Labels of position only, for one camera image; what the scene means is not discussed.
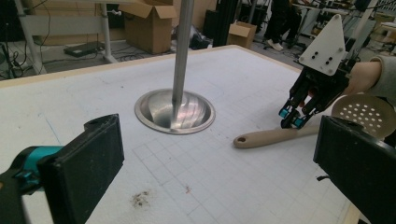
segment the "shoe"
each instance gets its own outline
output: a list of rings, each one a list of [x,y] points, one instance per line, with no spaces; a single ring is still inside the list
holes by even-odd
[[[273,49],[276,49],[277,51],[281,51],[283,49],[282,46],[280,46],[279,43],[275,43],[272,41],[272,39],[267,40],[267,44],[269,44]]]

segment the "slotted spatula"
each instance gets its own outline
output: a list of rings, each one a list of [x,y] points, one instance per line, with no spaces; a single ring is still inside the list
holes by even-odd
[[[358,123],[364,131],[378,139],[390,135],[396,128],[394,108],[384,100],[366,94],[340,98],[332,107],[332,116]],[[300,130],[292,128],[246,133],[237,136],[233,145],[238,148],[262,147],[318,133],[318,130],[319,126],[306,126]]]

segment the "cardboard box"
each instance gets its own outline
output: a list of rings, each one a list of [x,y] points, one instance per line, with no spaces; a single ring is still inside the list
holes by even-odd
[[[120,5],[125,12],[126,42],[148,53],[163,53],[171,47],[172,18],[177,16],[170,0],[138,0]]]
[[[250,49],[253,42],[254,35],[256,34],[256,26],[238,21],[230,25],[228,32],[227,45],[238,45]]]

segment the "cable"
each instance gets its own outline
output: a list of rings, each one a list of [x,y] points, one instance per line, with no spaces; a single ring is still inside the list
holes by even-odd
[[[126,51],[126,52],[113,52],[112,54],[114,54],[114,55],[117,55],[117,54],[147,54],[147,55],[149,55],[148,53],[146,53],[146,52],[137,52],[138,50],[134,50],[134,51],[131,51],[131,52],[128,52],[128,51]]]
[[[2,51],[3,51],[4,54],[5,54],[4,56],[5,56],[7,65],[8,65],[8,70],[7,70],[7,72],[8,72],[8,77],[14,78],[14,77],[16,77],[16,76],[15,76],[15,71],[14,71],[14,66],[13,66],[12,60],[9,58],[8,23],[6,23],[5,38],[6,38],[6,41],[5,41],[5,45],[6,45],[6,46],[4,46],[4,45],[2,45],[2,44],[0,44],[0,46],[1,46]]]
[[[111,50],[111,53],[119,52],[119,51],[122,51],[122,50],[125,50],[125,49],[130,49],[131,47],[132,47],[132,46],[129,46],[129,47],[124,48],[124,49]]]
[[[43,3],[47,2],[47,1],[48,1],[48,0],[45,0],[44,2],[41,2],[40,4],[38,4],[38,5],[36,6],[36,7],[38,7],[39,5],[43,5],[43,7],[44,7],[44,8],[46,9],[46,11],[47,11],[47,14],[49,15],[48,32],[47,32],[46,37],[44,38],[44,40],[41,42],[41,45],[40,45],[40,57],[41,57],[41,62],[43,62],[43,50],[42,50],[42,47],[43,47],[44,43],[46,42],[47,38],[48,38],[49,35],[50,35],[50,11],[47,9],[46,5],[43,4]],[[41,63],[41,67],[40,67],[40,71],[38,71],[38,75],[41,75],[41,71],[43,70],[43,68],[44,68],[44,64]]]
[[[34,7],[29,8],[29,9],[34,9],[34,8],[36,8],[36,7],[39,7],[39,6],[43,5],[44,3],[46,3],[47,1],[48,1],[48,0],[44,0],[44,1],[40,2],[39,4],[35,5]]]
[[[128,61],[144,59],[144,58],[145,57],[143,57],[141,54],[130,54],[130,55],[121,56],[116,59],[120,60],[120,62],[128,62]]]
[[[15,47],[18,51],[12,51],[11,48],[9,49],[9,51],[11,51],[11,52],[13,53],[13,57],[12,57],[11,62],[12,62],[12,64],[13,64],[14,67],[19,68],[19,70],[21,71],[21,74],[18,75],[18,76],[15,75],[15,77],[23,77],[24,73],[23,73],[22,66],[26,63],[26,60],[27,60],[27,52],[26,52],[27,43],[26,43],[26,41],[24,42],[24,50],[23,50],[23,49],[20,49],[20,47],[18,47],[18,46],[15,44],[15,42],[12,42],[12,43],[13,43],[14,47]],[[22,61],[21,63],[17,61],[17,60],[18,60],[18,57],[20,56],[19,52],[23,52],[23,55],[24,55],[23,61]]]

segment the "person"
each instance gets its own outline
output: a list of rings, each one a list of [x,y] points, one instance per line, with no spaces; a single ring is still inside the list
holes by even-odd
[[[282,28],[283,23],[286,21],[289,4],[289,0],[273,0],[271,5],[271,18],[264,34],[267,44],[278,51],[283,49],[283,47],[279,44],[280,29]]]
[[[298,29],[300,27],[301,20],[302,20],[301,10],[297,6],[293,5],[293,3],[296,3],[296,2],[297,2],[296,0],[290,1],[290,8],[288,10],[288,16],[280,30],[281,36],[283,36],[287,31],[289,31],[285,42],[290,43],[290,44],[293,43],[294,38],[296,37]],[[303,0],[303,2],[306,6],[310,5],[310,3],[307,0]]]
[[[356,63],[343,94],[359,92],[385,97],[396,106],[396,57],[378,55],[370,62]]]

